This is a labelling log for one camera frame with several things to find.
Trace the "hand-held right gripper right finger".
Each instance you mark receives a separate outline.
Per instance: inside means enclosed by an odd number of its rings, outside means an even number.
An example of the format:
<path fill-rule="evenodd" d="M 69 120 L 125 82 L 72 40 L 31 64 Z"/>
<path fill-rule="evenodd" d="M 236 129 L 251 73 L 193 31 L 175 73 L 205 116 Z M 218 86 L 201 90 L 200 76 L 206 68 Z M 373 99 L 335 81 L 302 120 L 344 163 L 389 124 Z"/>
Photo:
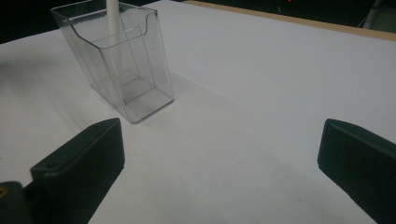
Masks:
<path fill-rule="evenodd" d="M 396 144 L 358 125 L 327 119 L 318 167 L 377 224 L 396 224 Z"/>

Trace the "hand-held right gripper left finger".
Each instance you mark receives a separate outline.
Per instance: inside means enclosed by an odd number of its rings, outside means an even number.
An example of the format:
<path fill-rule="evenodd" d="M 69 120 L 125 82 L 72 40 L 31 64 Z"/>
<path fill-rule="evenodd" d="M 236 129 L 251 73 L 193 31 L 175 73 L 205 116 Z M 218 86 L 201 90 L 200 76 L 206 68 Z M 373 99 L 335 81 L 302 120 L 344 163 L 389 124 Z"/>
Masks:
<path fill-rule="evenodd" d="M 88 224 L 125 163 L 119 119 L 95 123 L 31 168 L 35 224 Z"/>

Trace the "clear plastic pen holder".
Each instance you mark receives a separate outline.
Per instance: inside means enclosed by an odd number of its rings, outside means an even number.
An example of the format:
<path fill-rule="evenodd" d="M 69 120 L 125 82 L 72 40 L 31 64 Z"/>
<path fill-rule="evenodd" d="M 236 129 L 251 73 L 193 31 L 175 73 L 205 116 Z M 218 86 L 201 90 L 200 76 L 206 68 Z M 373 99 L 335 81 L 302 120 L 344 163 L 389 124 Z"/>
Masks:
<path fill-rule="evenodd" d="M 109 52 L 106 0 L 50 12 L 90 86 L 132 124 L 174 102 L 158 11 L 119 0 L 122 74 Z"/>

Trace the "white marker pen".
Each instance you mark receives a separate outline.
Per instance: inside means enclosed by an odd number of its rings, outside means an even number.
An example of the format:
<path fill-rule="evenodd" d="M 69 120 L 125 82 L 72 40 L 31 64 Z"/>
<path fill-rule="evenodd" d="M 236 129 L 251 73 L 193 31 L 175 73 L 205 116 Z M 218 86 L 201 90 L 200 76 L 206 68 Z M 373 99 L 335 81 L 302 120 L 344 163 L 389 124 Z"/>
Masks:
<path fill-rule="evenodd" d="M 109 52 L 115 74 L 122 74 L 119 0 L 106 0 Z"/>

